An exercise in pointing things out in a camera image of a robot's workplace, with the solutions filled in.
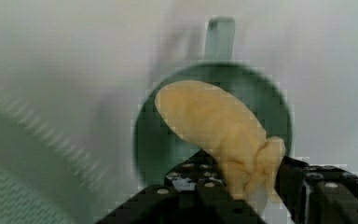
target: white background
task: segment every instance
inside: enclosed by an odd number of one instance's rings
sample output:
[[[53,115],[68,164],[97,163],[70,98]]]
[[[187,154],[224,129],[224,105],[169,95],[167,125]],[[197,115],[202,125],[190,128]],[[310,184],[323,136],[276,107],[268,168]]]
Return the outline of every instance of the white background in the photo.
[[[358,172],[358,1],[0,1],[0,77],[109,167],[126,200],[139,106],[162,65],[202,56],[212,16],[235,18],[233,59],[286,96],[292,156]]]

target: screw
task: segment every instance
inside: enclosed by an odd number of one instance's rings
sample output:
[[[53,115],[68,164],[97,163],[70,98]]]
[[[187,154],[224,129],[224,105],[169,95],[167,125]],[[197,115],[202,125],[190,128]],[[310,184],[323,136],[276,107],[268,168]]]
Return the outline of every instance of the screw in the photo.
[[[193,163],[184,163],[182,164],[182,167],[188,168],[188,167],[192,167]]]
[[[304,168],[305,170],[308,170],[308,171],[315,171],[316,170],[316,167],[312,167],[312,166],[307,166]]]
[[[205,172],[204,175],[207,176],[207,177],[214,177],[214,176],[216,176],[215,173],[210,173],[210,172]]]
[[[338,185],[336,183],[333,183],[333,182],[326,183],[326,184],[324,184],[324,186],[327,187],[327,188],[330,188],[330,189],[338,188]]]
[[[158,189],[157,190],[157,194],[167,194],[167,193],[169,193],[170,191],[169,190],[167,190],[167,189]]]
[[[318,173],[309,173],[307,174],[307,179],[323,179],[324,175]]]
[[[356,175],[353,175],[349,172],[342,173],[342,176],[344,176],[346,179],[357,179]]]
[[[169,174],[167,174],[167,177],[178,177],[178,176],[180,176],[180,173],[170,172]]]
[[[214,187],[214,182],[205,183],[204,186],[207,187],[207,188],[213,188]]]
[[[324,169],[325,170],[333,170],[333,169],[335,169],[336,167],[335,166],[331,166],[331,165],[326,165],[326,166],[324,166]]]
[[[200,167],[201,167],[202,169],[210,169],[210,168],[212,168],[211,165],[207,165],[207,164],[202,164]]]

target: bread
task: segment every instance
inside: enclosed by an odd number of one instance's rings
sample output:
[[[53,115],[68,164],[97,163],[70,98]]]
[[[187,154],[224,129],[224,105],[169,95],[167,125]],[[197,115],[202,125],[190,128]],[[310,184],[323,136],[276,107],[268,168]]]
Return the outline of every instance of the bread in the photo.
[[[271,201],[276,173],[285,153],[283,140],[266,131],[246,105],[230,93],[200,81],[178,81],[157,94],[156,108],[181,139],[216,159],[227,190],[246,200],[265,184]]]

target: black mechanical part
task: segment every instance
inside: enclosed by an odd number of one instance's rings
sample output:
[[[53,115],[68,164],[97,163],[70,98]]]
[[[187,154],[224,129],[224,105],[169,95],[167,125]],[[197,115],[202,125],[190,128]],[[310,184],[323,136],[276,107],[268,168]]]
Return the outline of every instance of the black mechanical part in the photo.
[[[176,208],[177,191],[174,188],[152,185],[130,198],[98,224],[159,223],[161,214]]]
[[[145,188],[98,223],[265,223],[246,201],[233,200],[203,150],[173,167],[164,184]],[[295,223],[358,223],[358,176],[345,170],[284,157],[275,189]]]

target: bolt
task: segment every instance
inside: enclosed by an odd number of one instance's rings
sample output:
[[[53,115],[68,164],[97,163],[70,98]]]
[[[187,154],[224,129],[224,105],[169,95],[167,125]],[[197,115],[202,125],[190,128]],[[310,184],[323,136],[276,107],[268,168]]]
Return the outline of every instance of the bolt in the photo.
[[[307,179],[323,179],[324,175],[318,173],[309,173],[307,174]]]
[[[356,175],[351,174],[349,172],[342,173],[342,176],[344,176],[344,178],[346,179],[356,179]]]
[[[178,177],[178,176],[180,176],[180,173],[170,172],[169,174],[167,174],[167,177]]]
[[[304,167],[305,170],[308,170],[308,171],[315,171],[316,170],[316,167],[313,167],[313,166],[307,166],[307,167]]]
[[[193,166],[193,163],[184,163],[182,164],[182,167],[185,167],[185,168],[189,168],[189,167],[192,167]]]
[[[334,169],[336,169],[336,167],[335,167],[335,166],[331,166],[331,165],[326,165],[326,166],[324,166],[324,169],[325,169],[325,170],[334,170]]]
[[[214,182],[205,183],[204,186],[207,187],[207,188],[213,188],[214,187]]]
[[[333,182],[325,183],[324,186],[327,187],[327,188],[330,188],[330,189],[338,188],[338,185],[336,183],[333,183]]]
[[[211,165],[207,165],[207,164],[202,164],[200,167],[201,167],[202,169],[210,169],[210,168],[212,168]]]
[[[204,175],[207,176],[207,177],[214,177],[214,176],[216,176],[215,173],[210,173],[210,172],[205,172]]]
[[[158,189],[157,190],[157,194],[167,194],[167,193],[169,193],[170,191],[169,190],[167,190],[167,189]]]

